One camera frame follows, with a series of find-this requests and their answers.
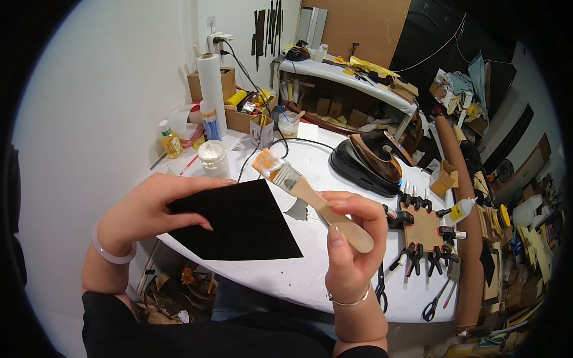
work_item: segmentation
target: woman's right hand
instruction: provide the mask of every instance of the woman's right hand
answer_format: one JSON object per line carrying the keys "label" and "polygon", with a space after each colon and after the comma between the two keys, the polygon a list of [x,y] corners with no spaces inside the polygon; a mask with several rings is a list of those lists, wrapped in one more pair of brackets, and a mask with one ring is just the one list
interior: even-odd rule
{"label": "woman's right hand", "polygon": [[378,271],[386,252],[388,224],[382,204],[347,191],[319,193],[332,210],[340,215],[350,214],[352,220],[374,239],[374,248],[366,254],[354,250],[335,225],[328,230],[328,272],[325,284],[332,298],[341,303],[360,300],[368,282]]}

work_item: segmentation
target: grey fabric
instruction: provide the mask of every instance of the grey fabric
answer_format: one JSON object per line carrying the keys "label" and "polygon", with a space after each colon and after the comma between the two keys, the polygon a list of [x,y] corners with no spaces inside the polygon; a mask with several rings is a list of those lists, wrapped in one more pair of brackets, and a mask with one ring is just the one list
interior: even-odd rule
{"label": "grey fabric", "polygon": [[477,97],[480,99],[481,109],[485,112],[485,118],[488,120],[488,109],[485,106],[485,68],[484,58],[481,52],[469,63],[468,66],[469,77],[472,79],[472,84],[476,90]]}

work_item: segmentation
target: pen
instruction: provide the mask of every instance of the pen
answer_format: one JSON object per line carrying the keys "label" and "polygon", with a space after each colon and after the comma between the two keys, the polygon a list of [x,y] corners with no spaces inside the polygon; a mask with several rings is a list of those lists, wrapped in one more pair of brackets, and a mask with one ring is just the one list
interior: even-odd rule
{"label": "pen", "polygon": [[183,173],[185,173],[185,171],[187,170],[187,168],[189,168],[191,166],[191,164],[193,164],[193,162],[195,161],[195,159],[197,159],[199,155],[195,155],[195,157],[193,159],[191,159],[191,161],[189,162],[189,164],[187,164],[187,166],[185,168],[183,168],[183,170],[181,171],[181,173],[179,173],[179,175],[183,175]]}

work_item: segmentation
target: wooden panel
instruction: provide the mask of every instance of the wooden panel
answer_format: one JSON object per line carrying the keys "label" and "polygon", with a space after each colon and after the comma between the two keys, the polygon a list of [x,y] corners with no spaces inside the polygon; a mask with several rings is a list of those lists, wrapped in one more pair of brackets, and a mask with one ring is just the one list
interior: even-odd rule
{"label": "wooden panel", "polygon": [[356,57],[388,68],[410,0],[303,0],[303,6],[328,10],[322,43],[328,44],[329,54],[348,58],[357,42]]}
{"label": "wooden panel", "polygon": [[444,239],[438,234],[440,224],[435,211],[430,214],[425,208],[415,211],[413,205],[404,208],[404,203],[400,203],[400,208],[414,216],[412,226],[404,225],[404,239],[406,240],[404,247],[408,247],[410,242],[421,243],[424,245],[424,252],[429,253],[434,250],[434,246],[441,247],[444,244]]}

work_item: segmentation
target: glue bottle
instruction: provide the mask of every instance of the glue bottle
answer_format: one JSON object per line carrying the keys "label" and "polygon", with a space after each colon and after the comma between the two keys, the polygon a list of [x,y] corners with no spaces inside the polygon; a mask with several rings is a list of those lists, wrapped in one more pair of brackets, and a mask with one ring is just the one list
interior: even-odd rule
{"label": "glue bottle", "polygon": [[178,158],[183,152],[183,147],[179,141],[177,132],[171,130],[169,122],[165,119],[159,122],[159,130],[161,131],[161,143],[165,147],[167,156],[169,158]]}
{"label": "glue bottle", "polygon": [[472,207],[476,204],[477,198],[462,199],[452,206],[452,211],[444,216],[447,226],[454,226],[455,223],[465,219],[472,212]]}

